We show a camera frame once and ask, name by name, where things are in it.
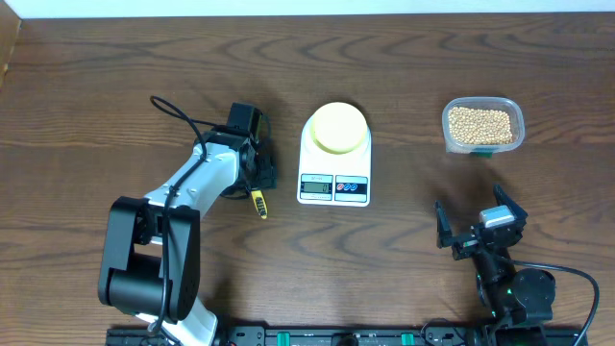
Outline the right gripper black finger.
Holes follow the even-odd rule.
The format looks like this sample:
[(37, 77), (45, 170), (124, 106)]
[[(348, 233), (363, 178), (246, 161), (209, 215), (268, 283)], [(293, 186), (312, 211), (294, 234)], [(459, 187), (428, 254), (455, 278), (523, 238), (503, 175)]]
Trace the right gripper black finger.
[(453, 243), (453, 232), (448, 221), (448, 217), (439, 201), (434, 203), (437, 224), (436, 246), (438, 248), (451, 247)]
[(500, 185), (493, 186), (493, 194), (499, 206), (506, 206), (516, 220), (526, 219), (528, 214), (516, 202), (514, 202)]

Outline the yellow measuring cup scoop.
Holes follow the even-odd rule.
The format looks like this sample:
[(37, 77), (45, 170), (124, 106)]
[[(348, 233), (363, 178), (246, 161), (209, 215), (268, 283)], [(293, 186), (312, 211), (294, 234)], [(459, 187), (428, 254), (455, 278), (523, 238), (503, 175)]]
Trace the yellow measuring cup scoop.
[(251, 191), (251, 197), (260, 218), (266, 219), (268, 217), (268, 209), (262, 192), (254, 189)]

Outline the yellow bowl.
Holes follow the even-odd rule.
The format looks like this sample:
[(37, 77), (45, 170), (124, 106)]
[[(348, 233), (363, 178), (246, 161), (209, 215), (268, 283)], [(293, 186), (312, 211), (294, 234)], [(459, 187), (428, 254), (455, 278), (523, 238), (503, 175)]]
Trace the yellow bowl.
[(312, 141), (330, 154), (342, 155), (354, 151), (367, 138), (368, 126), (362, 112), (355, 106), (332, 102), (320, 107), (311, 117)]

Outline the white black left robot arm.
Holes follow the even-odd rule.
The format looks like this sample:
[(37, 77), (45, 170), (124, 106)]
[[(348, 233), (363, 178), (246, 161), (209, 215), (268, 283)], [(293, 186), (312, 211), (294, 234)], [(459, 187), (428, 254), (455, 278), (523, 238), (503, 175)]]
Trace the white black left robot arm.
[(201, 220), (219, 197), (251, 199), (267, 217), (262, 192), (275, 187), (277, 172), (259, 132), (269, 125), (258, 108), (232, 104), (226, 123), (195, 133), (189, 159), (167, 182), (111, 205), (98, 298), (147, 322), (134, 342), (230, 344), (198, 297)]

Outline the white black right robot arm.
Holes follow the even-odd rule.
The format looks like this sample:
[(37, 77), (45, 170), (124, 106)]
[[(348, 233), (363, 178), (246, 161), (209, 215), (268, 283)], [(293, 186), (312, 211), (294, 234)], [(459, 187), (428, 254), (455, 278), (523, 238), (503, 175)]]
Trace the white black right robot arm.
[(546, 345), (543, 323), (554, 317), (555, 279), (544, 269), (517, 270), (508, 249), (522, 238), (528, 214), (499, 185), (497, 206), (480, 212), (480, 222), (454, 235), (441, 203), (434, 204), (439, 248), (450, 247), (455, 260), (470, 259), (477, 290), (495, 320), (465, 337), (470, 345)]

